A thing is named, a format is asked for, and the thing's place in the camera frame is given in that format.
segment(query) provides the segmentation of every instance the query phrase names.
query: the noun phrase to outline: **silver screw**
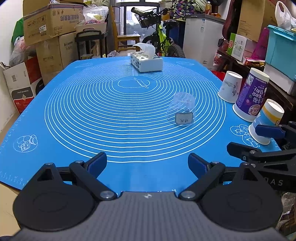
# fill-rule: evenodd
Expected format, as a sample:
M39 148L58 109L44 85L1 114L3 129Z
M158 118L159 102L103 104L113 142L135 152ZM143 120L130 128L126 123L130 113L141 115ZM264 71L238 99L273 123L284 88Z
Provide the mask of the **silver screw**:
M112 198L114 195L115 195L115 194L114 194L114 192L112 192L112 191L102 191L102 192L100 193L100 196L101 196L102 198L105 198L105 199Z
M183 198L190 199L190 198L194 198L195 197L195 193L193 191L184 191L184 192L181 192L181 196Z

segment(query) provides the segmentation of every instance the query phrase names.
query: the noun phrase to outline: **blue silicone mat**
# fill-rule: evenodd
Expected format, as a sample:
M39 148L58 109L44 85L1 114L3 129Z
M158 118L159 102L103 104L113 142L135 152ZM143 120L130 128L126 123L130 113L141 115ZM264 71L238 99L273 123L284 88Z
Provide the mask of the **blue silicone mat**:
M239 166L229 142L279 150L274 140L260 146L250 123L217 93L221 81L194 60L164 58L163 71L139 73L128 57L76 61L30 103L0 148L0 181L22 189L46 162L68 166L104 151L108 164L99 180L121 191L177 191L196 177L191 152L208 162ZM177 92L196 97L194 124L166 119Z

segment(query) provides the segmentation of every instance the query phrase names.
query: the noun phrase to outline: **teal storage bin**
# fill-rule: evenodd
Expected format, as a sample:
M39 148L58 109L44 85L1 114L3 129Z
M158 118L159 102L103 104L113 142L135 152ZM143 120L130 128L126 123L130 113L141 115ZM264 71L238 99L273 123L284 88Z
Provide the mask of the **teal storage bin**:
M296 82L296 34L272 25L268 28L265 62Z

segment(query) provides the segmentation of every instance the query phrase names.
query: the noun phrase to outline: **bicycle basket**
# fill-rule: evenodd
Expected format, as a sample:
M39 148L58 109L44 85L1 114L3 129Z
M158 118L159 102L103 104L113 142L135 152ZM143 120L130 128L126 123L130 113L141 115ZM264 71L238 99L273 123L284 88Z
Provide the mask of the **bicycle basket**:
M137 20L140 23L141 28L148 28L159 21L159 16L156 14L157 8L147 10L145 12L152 12L153 14L149 14L147 17L139 16L135 14Z

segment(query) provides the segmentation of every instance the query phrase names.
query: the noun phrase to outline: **white concentric circle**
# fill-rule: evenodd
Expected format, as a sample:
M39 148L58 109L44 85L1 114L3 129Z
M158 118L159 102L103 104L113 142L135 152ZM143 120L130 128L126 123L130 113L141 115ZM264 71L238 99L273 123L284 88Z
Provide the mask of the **white concentric circle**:
M166 119L173 95L196 97L194 124ZM162 72L138 73L129 60L90 66L54 89L45 122L66 148L91 158L106 152L111 162L152 162L193 151L221 128L226 105L215 85L177 64Z

